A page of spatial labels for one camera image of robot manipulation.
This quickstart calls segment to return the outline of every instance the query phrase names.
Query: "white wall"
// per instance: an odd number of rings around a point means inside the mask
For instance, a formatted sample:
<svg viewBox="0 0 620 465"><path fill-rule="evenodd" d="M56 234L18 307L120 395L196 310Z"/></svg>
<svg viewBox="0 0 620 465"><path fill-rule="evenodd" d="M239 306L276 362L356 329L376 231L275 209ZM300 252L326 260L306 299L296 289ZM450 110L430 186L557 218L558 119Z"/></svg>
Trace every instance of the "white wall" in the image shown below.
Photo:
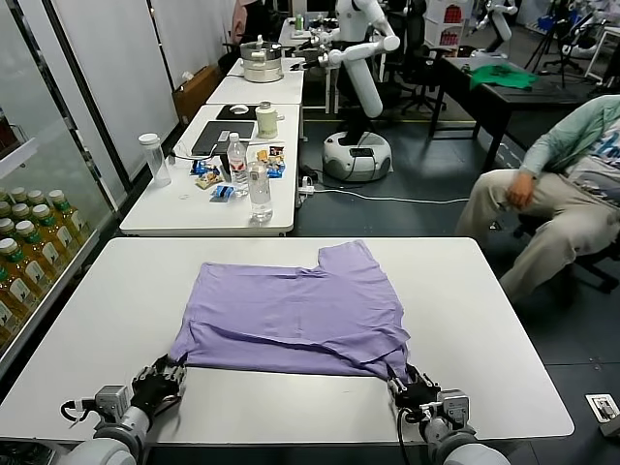
<svg viewBox="0 0 620 465"><path fill-rule="evenodd" d="M95 122L81 97L78 85L65 59L65 55L56 40L53 29L41 0L19 0L28 25L37 40L47 66L51 71L56 85L62 93L65 104L76 122L79 133L84 139L102 178L108 185L116 202L123 203L127 193L116 173L116 169L108 155L108 151L99 135Z"/></svg>
<svg viewBox="0 0 620 465"><path fill-rule="evenodd" d="M234 0L152 0L174 87L185 71L216 64L233 23Z"/></svg>
<svg viewBox="0 0 620 465"><path fill-rule="evenodd" d="M138 136L157 133L164 139L178 123L146 2L54 0L54 5L116 150L134 178L145 164Z"/></svg>
<svg viewBox="0 0 620 465"><path fill-rule="evenodd" d="M544 16L549 9L550 0L523 0L519 10L517 22L519 24L530 24L539 17Z"/></svg>

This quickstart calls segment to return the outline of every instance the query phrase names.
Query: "glass door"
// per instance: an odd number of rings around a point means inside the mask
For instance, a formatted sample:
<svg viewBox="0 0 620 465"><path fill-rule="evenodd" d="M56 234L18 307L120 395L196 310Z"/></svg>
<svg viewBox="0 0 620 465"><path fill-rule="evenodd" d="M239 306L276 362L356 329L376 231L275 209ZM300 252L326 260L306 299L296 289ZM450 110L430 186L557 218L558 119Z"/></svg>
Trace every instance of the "glass door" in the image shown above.
<svg viewBox="0 0 620 465"><path fill-rule="evenodd" d="M0 44L0 202L28 203L27 219L35 225L39 223L42 246L50 244L56 255L65 259L59 265L53 253L33 252L27 237L3 228L9 225L3 219L16 225L24 218L18 214L19 209L7 210L0 203L0 238L16 240L26 259L41 262L39 268L31 268L35 269L32 273L19 274L13 258L3 255L5 250L0 242L0 288L6 285L0 290L2 377L29 333L93 249L98 241L97 230L112 218L113 203L105 194L105 184L98 182L97 168L84 150L44 57L29 36L28 26L13 0L0 0ZM25 193L40 191L43 198L35 201L33 195L25 200L19 188ZM57 190L62 191L68 204L62 202L58 193L49 195ZM33 208L38 202L46 202L54 211L52 197L58 201L58 211L49 221L54 222L56 230L45 227L44 219L40 215L35 217L37 210ZM3 270L9 270L13 276L7 278ZM36 279L41 273L49 275L50 283L37 289ZM26 305L23 289L20 293L9 289L15 279L31 288L36 297L34 305Z"/></svg>

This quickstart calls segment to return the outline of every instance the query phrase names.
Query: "sticker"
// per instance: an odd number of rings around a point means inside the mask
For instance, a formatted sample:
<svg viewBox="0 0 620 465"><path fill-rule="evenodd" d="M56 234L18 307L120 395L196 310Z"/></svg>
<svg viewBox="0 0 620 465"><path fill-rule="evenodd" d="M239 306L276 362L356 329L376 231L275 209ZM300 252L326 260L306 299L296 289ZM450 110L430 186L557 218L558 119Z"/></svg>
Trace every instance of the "sticker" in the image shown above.
<svg viewBox="0 0 620 465"><path fill-rule="evenodd" d="M84 220L81 219L81 215L78 211L74 211L74 214L71 215L71 222L74 224L78 231L84 227Z"/></svg>
<svg viewBox="0 0 620 465"><path fill-rule="evenodd" d="M238 162L235 163L231 160L229 160L229 164L231 165L231 170L233 171L245 171L245 162Z"/></svg>
<svg viewBox="0 0 620 465"><path fill-rule="evenodd" d="M229 136L231 135L230 131L222 131L220 133L220 138L217 139L218 142L226 142L229 139Z"/></svg>
<svg viewBox="0 0 620 465"><path fill-rule="evenodd" d="M2 300L0 300L0 326L11 334L19 328L19 320Z"/></svg>
<svg viewBox="0 0 620 465"><path fill-rule="evenodd" d="M73 237L71 236L71 233L69 232L69 230L67 229L66 226L62 226L58 229L58 232L56 233L56 235L58 236L58 238L60 239L60 241L62 242L62 245L64 245L65 247L67 247L68 249L70 248L69 245L71 244L71 242L74 240Z"/></svg>
<svg viewBox="0 0 620 465"><path fill-rule="evenodd" d="M21 279L15 279L13 284L9 287L9 291L11 291L11 294L13 294L19 302L23 303L28 310L37 308L36 297L33 296L28 286L26 286Z"/></svg>
<svg viewBox="0 0 620 465"><path fill-rule="evenodd" d="M51 282L37 261L33 260L26 266L26 274L32 279L33 283L37 284L43 291L49 291Z"/></svg>
<svg viewBox="0 0 620 465"><path fill-rule="evenodd" d="M59 271L63 268L63 261L60 258L60 254L54 247L54 244L52 244L51 242L48 242L46 245L43 246L43 255L49 262L49 264L54 267L54 269Z"/></svg>

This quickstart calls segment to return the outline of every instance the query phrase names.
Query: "purple t-shirt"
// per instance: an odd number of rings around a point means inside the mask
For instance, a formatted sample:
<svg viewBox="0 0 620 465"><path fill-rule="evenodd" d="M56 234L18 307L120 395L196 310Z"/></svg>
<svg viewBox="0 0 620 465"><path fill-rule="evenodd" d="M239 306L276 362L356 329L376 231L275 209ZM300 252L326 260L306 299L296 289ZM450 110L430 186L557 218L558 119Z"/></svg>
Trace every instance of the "purple t-shirt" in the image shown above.
<svg viewBox="0 0 620 465"><path fill-rule="evenodd" d="M170 356L204 367L405 377L403 307L361 241L314 269L205 263Z"/></svg>

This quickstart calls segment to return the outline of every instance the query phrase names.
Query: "cardboard box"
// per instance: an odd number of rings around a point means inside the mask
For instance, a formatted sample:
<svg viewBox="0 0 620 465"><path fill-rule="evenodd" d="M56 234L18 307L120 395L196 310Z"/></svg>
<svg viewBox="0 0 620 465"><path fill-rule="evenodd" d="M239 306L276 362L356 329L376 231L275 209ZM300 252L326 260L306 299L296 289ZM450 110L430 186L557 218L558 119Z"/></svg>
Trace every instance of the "cardboard box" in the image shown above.
<svg viewBox="0 0 620 465"><path fill-rule="evenodd" d="M206 66L192 80L172 92L176 114L181 124L188 125L222 81L218 66Z"/></svg>

